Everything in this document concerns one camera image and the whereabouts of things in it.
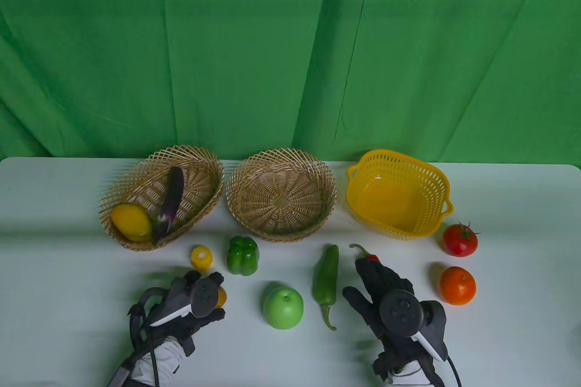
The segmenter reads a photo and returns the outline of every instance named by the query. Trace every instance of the green bell pepper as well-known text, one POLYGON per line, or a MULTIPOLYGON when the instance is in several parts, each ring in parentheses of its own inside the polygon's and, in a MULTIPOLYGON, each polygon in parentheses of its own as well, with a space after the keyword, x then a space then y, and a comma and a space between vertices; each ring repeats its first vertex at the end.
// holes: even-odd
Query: green bell pepper
POLYGON ((226 265, 234 275, 252 275, 258 269, 258 245, 250 237, 234 236, 226 254, 226 265))

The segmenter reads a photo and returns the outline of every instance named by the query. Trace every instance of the tomato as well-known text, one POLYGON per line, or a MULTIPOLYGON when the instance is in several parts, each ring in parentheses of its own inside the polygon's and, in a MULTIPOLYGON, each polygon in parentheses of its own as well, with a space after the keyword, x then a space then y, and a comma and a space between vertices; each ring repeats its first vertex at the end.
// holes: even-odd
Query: tomato
POLYGON ((454 257, 467 257, 474 254, 478 248, 477 234, 469 227, 470 224, 454 224, 444 231, 444 249, 454 257))
POLYGON ((452 266, 440 277, 440 293, 448 304, 465 305, 476 294, 476 281, 466 269, 452 266))

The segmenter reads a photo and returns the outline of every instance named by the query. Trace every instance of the red chili pepper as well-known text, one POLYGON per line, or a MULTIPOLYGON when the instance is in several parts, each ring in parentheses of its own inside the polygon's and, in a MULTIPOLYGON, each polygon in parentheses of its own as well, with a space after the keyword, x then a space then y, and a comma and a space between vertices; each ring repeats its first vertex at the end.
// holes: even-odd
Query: red chili pepper
POLYGON ((361 250, 361 254, 365 255, 365 258, 367 260, 369 260, 370 262, 377 262, 377 263, 381 263, 378 256, 373 255, 373 254, 369 254, 369 252, 367 252, 367 250, 365 248, 363 248, 361 245, 358 244, 350 244, 349 248, 359 248, 361 250))

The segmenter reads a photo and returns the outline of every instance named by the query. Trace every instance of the long green pepper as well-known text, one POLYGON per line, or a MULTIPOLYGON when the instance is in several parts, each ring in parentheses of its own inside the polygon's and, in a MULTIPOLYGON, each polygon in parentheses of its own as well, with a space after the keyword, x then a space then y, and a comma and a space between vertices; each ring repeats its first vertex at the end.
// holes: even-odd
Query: long green pepper
POLYGON ((315 269, 313 277, 313 298, 321 306, 323 320, 329 329, 337 328, 329 322, 330 307, 337 302, 337 275, 339 272, 339 247, 328 246, 315 269))

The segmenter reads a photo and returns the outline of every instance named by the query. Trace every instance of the green chili pepper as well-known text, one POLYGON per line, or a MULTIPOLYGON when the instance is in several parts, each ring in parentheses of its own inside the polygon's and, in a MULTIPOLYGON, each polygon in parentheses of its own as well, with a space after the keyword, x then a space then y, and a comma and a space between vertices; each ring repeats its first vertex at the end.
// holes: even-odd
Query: green chili pepper
POLYGON ((234 275, 252 275, 258 269, 258 245, 250 237, 234 236, 226 254, 226 265, 234 275))
POLYGON ((337 302, 337 274, 339 269, 339 247, 328 246, 323 252, 313 278, 313 298, 321 306, 327 327, 336 331, 329 322, 330 307, 337 302))

